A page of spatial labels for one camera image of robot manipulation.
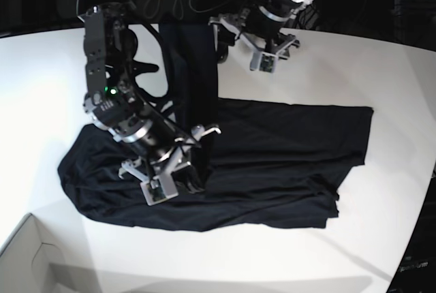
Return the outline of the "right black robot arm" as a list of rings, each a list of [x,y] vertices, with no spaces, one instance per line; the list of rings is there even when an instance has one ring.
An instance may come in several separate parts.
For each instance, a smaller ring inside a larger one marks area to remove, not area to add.
[[[200,70],[134,0],[77,0],[77,14],[87,59],[84,111],[134,154],[119,176],[136,178],[151,206],[182,190],[203,192],[210,135],[220,131],[217,74]]]

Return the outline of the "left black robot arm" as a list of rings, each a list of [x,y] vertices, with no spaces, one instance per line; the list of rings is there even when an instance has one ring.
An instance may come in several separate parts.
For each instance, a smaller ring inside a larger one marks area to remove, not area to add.
[[[300,12],[313,0],[244,0],[236,13],[212,17],[209,24],[217,30],[217,62],[224,63],[229,47],[242,42],[251,52],[249,69],[273,73],[278,62],[290,57],[291,48],[300,41],[282,29],[294,24]]]

